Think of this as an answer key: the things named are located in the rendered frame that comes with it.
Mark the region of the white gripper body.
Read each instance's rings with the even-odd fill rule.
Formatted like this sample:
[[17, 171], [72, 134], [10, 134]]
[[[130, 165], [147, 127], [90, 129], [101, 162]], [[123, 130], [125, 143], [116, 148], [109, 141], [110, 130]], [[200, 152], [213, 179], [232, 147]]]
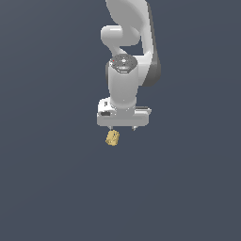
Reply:
[[97, 124], [107, 127], [146, 126], [151, 113], [152, 110], [147, 106], [118, 109], [110, 103], [110, 98], [104, 98], [98, 103]]

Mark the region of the small tan wooden block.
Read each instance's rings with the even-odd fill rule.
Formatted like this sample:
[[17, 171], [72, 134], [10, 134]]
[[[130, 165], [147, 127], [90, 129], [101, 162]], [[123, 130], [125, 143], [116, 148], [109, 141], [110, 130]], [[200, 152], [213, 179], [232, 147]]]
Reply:
[[105, 142], [108, 145], [116, 146], [118, 144], [120, 133], [116, 130], [111, 130], [108, 132]]

